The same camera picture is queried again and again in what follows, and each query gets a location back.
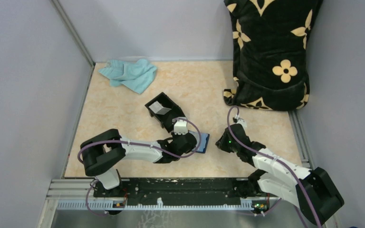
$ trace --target light blue cloth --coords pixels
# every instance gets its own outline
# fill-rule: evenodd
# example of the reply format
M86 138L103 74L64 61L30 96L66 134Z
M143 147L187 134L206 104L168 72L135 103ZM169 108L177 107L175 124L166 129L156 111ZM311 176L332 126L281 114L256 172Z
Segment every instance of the light blue cloth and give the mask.
M136 93L143 93L154 80L157 67L146 59L139 59L136 63L120 60L109 60L107 65L98 70L110 79L110 86L125 85Z

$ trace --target black cushion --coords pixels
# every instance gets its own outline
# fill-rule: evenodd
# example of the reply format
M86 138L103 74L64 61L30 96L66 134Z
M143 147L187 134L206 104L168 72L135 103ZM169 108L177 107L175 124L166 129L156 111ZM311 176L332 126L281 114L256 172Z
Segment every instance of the black cushion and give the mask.
M322 0L225 0L233 29L227 105L289 111L308 102L306 46Z

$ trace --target beige marble floor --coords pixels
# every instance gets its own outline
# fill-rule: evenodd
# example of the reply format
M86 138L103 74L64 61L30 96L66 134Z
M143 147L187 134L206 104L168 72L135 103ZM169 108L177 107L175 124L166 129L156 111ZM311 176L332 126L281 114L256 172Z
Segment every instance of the beige marble floor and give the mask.
M220 151L215 142L226 128L222 91L235 88L231 61L155 62L156 79L141 95L125 86L110 87L109 80L96 64L85 105L69 157L65 177L84 177L83 165L77 161L79 146L85 140L110 128L125 137L154 141L170 135L149 116L144 104L165 92L202 132L210 133L205 154L195 154L170 164L145 161L120 161L115 167L122 177L248 177L255 168L243 163L233 153ZM240 109L247 135L269 147L277 155L301 164L288 113Z

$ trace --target gray wall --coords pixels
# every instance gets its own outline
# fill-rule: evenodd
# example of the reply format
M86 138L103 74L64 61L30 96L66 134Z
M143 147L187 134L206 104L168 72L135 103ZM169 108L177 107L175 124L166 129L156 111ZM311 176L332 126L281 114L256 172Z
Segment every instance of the gray wall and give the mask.
M90 66L49 0L0 0L0 227L35 227Z
M308 48L311 95L299 114L312 156L345 199L343 227L365 227L365 1L325 0Z
M222 0L60 2L96 62L233 57L229 11Z

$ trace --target purple cable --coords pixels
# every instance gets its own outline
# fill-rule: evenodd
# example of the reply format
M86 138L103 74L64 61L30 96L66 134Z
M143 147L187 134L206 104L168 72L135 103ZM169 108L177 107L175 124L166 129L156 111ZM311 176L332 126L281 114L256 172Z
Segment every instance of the purple cable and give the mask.
M233 108L237 108L237 110L239 110L239 107L238 106L232 106L230 109L229 109L229 112L227 113L227 127L229 129L229 132L231 134L231 136L234 138L234 140L236 140L241 146L243 146L244 148L246 148L247 150L250 150L256 154L259 154L259 155L262 155L266 158L269 158L269 159L275 159L274 157L268 155L268 154L265 154L265 153L262 153L262 152L259 152L255 149L252 149L248 146L246 146L244 143L242 143L234 134L233 134L233 131L231 130L231 127L230 127L230 113L231 111L233 110ZM306 201L307 201L307 204L310 206L310 209L311 209L311 212L313 213L313 216L314 216L314 219L316 220L316 223L317 223L317 227L318 228L322 228L321 227L321 222L318 218L318 215L317 215L317 212L316 210L314 209L314 206L313 206L313 203L311 202L311 199L310 197L307 195L307 192L306 192L306 189L304 189L304 186L303 184L301 184L300 180L298 179L298 177L296 176L296 174L294 173L294 171L284 162L282 162L281 160L277 159L276 162L278 162L279 164L281 164L283 167L285 167L291 174L292 176L294 177L294 179L296 180L296 182L298 183L298 186L300 187L301 191L303 192L304 194L304 197L306 198Z
M86 201L85 201L85 204L86 204L86 208L87 208L87 210L88 211L90 211L92 214L94 214L94 215L97 215L97 216L100 216L100 217L105 217L105 216L108 216L108 214L97 214L97 213L95 213L94 211L92 211L91 209L90 209L90 207L89 207L89 201L88 201L88 199L89 199L89 194L90 194L90 192L91 192L91 190L93 189L93 186L96 184L98 182L98 180L94 180L93 182L92 182L92 184L90 185L90 188L89 188L89 190L87 191L87 194L86 194Z
M191 122L191 121L189 121L189 120L187 120L187 119L183 119L183 118L175 118L175 119L173 119L173 120L184 120L184 121L188 122L189 124L191 124L191 125L195 128L195 130L198 132L199 142L198 142L198 145L195 147L195 149L193 150L193 152L192 152L192 153L190 153L190 154L188 154L188 155L185 155L185 156L179 156L179 155L173 154L173 153L171 153L171 152L168 152L167 150L162 149L162 148L160 148L160 147L157 147L157 146L151 146L150 144L138 143L138 142L136 142L136 143L135 143L135 142L130 142L129 144L130 144L130 145L133 145L133 146L146 146L146 147L153 147L153 148L155 148L155 149L157 149L157 150L160 150L160 151L162 151L162 152L164 152L164 153L166 153L166 154L169 154L169 155L171 155L171 156L173 156L173 157L176 157L176 158L188 158L188 157L192 156L192 155L193 155L193 154L194 154L194 153L198 150L198 148L199 148L199 147L200 147L200 145L201 145L201 140L202 140L201 132L199 131L198 127L197 127L196 125L194 125L194 123L193 123L193 122ZM82 163L82 164L83 164L83 160L80 158L80 155L82 154L82 152L83 152L84 150L86 150L87 148L93 147L93 146L102 145L102 144L107 144L107 143L122 143L122 144L128 144L128 142L127 142L127 141L121 141L121 140L105 140L105 141L94 142L94 143L91 143L91 144L89 144L89 145L86 145L86 146L84 146L82 149L80 149L79 153L77 153L77 159L79 160L79 162L80 162L80 163Z
M304 221L303 216L301 216L301 214L300 214L300 211L298 210L298 208L297 208L296 206L294 206L294 207L295 207L295 210L296 210L296 213L297 213L298 217L299 217L299 218L300 218L300 220L301 220L301 223L303 223L303 226L304 226L305 228L308 228L308 226L307 226L307 224L306 224L306 221Z

